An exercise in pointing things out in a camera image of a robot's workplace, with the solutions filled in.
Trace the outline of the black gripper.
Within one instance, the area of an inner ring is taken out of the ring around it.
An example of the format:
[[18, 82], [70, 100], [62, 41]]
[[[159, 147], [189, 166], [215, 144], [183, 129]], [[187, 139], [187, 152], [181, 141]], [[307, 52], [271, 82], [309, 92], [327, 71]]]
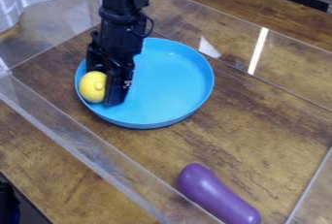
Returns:
[[[89, 72], [106, 72], [104, 103], [108, 106], [125, 102], [133, 84], [134, 56], [143, 52], [144, 39], [152, 33], [152, 29], [147, 31], [147, 22], [152, 22], [144, 11], [148, 6], [149, 0], [102, 0], [102, 27], [92, 34], [86, 68]], [[105, 59], [118, 66], [106, 69]]]

